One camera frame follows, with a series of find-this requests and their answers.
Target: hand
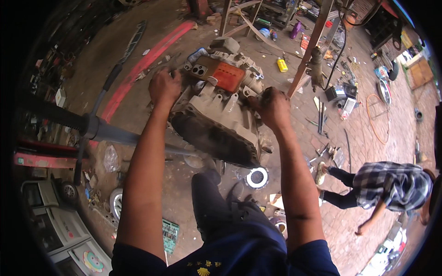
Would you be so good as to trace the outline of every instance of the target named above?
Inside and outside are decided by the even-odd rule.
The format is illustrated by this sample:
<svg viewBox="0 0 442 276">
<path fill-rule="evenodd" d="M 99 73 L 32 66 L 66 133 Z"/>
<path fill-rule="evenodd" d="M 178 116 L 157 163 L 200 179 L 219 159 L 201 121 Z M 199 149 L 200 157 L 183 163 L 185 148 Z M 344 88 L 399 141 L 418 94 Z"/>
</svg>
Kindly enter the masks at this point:
<svg viewBox="0 0 442 276">
<path fill-rule="evenodd" d="M 291 128 L 290 124 L 290 99 L 283 92 L 274 87 L 267 88 L 262 100 L 248 97 L 250 105 L 258 112 L 266 126 L 273 132 Z"/>
<path fill-rule="evenodd" d="M 154 106 L 170 110 L 175 100 L 181 94 L 181 74 L 178 70 L 171 72 L 170 67 L 160 68 L 149 83 L 150 98 Z"/>
<path fill-rule="evenodd" d="M 363 224 L 358 226 L 358 231 L 355 232 L 354 234 L 356 236 L 362 236 L 365 233 L 367 233 L 367 231 L 370 229 L 371 227 L 371 220 L 367 220 L 366 222 L 364 222 Z"/>
</svg>

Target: woman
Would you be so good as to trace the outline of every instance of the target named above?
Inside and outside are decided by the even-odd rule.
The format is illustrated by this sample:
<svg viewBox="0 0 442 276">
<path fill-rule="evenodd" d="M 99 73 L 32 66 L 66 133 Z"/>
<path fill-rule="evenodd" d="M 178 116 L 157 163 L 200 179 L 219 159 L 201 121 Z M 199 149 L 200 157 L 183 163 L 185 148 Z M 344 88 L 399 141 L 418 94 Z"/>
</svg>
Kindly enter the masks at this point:
<svg viewBox="0 0 442 276">
<path fill-rule="evenodd" d="M 356 206 L 369 209 L 376 206 L 371 217 L 358 227 L 355 233 L 358 236 L 368 231 L 384 209 L 405 212 L 421 208 L 421 223 L 428 223 L 431 215 L 431 192 L 435 181 L 434 174 L 428 169 L 423 170 L 413 164 L 376 162 L 365 163 L 357 173 L 350 174 L 321 162 L 318 165 L 316 184 L 321 185 L 327 174 L 353 189 L 346 195 L 340 195 L 318 187 L 319 198 L 322 201 L 330 202 L 341 209 Z"/>
</svg>

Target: plaid shirt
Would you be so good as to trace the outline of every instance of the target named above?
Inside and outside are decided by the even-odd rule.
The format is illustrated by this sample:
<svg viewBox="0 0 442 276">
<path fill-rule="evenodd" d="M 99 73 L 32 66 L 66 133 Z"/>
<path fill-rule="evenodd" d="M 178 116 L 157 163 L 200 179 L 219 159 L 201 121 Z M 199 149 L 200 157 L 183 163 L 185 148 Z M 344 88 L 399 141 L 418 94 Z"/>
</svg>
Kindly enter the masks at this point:
<svg viewBox="0 0 442 276">
<path fill-rule="evenodd" d="M 393 162 L 365 163 L 353 179 L 357 203 L 364 209 L 376 206 L 381 198 L 391 211 L 422 207 L 431 194 L 433 183 L 422 168 Z"/>
</svg>

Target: navy blue shirt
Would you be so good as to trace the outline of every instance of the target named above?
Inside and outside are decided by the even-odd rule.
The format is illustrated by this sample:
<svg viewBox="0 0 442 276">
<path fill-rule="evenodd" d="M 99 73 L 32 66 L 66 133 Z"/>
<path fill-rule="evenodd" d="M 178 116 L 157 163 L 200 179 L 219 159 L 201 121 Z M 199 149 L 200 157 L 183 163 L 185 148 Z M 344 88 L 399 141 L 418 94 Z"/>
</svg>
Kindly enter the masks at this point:
<svg viewBox="0 0 442 276">
<path fill-rule="evenodd" d="M 252 221 L 234 223 L 216 239 L 166 267 L 139 248 L 114 245 L 110 275 L 339 275 L 325 240 L 306 243 L 289 256 L 284 238 Z"/>
</svg>

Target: forearm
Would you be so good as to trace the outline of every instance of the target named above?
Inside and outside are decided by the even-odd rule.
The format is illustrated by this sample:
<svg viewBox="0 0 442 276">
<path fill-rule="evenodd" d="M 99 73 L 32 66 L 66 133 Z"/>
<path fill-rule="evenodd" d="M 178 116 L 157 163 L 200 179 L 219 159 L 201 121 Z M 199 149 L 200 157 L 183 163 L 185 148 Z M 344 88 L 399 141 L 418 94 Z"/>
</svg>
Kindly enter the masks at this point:
<svg viewBox="0 0 442 276">
<path fill-rule="evenodd" d="M 161 190 L 168 108 L 156 106 L 140 136 L 123 192 L 117 242 L 164 259 Z"/>
<path fill-rule="evenodd" d="M 289 252 L 307 242 L 325 239 L 318 194 L 291 126 L 275 131 L 281 156 L 281 191 L 289 230 Z"/>
<path fill-rule="evenodd" d="M 387 208 L 387 205 L 385 205 L 384 201 L 382 199 L 380 199 L 377 204 L 376 207 L 374 208 L 373 213 L 371 214 L 371 217 L 369 218 L 369 221 L 371 224 L 374 224 L 374 222 L 376 222 L 376 220 L 378 220 L 383 211 Z"/>
</svg>

